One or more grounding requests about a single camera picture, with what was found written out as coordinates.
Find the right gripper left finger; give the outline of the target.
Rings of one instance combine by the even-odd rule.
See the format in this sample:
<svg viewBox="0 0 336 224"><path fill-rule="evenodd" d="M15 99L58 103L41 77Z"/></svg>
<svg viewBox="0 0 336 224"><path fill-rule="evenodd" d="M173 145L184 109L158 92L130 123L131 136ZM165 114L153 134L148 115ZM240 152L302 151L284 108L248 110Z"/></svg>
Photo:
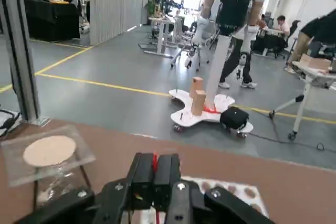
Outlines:
<svg viewBox="0 0 336 224"><path fill-rule="evenodd" d="M125 178L104 185L95 194L89 188L74 189L52 200L16 223L131 223L135 211L152 205L146 195L154 176L154 154L136 153Z"/></svg>

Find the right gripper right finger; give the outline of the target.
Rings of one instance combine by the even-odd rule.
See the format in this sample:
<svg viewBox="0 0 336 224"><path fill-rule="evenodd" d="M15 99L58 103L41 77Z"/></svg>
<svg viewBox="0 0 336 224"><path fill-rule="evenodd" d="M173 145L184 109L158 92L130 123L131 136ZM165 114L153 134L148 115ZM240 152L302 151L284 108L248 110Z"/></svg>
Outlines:
<svg viewBox="0 0 336 224"><path fill-rule="evenodd" d="M255 186L182 177L178 154L161 155L154 177L154 208L164 223L272 223Z"/></svg>

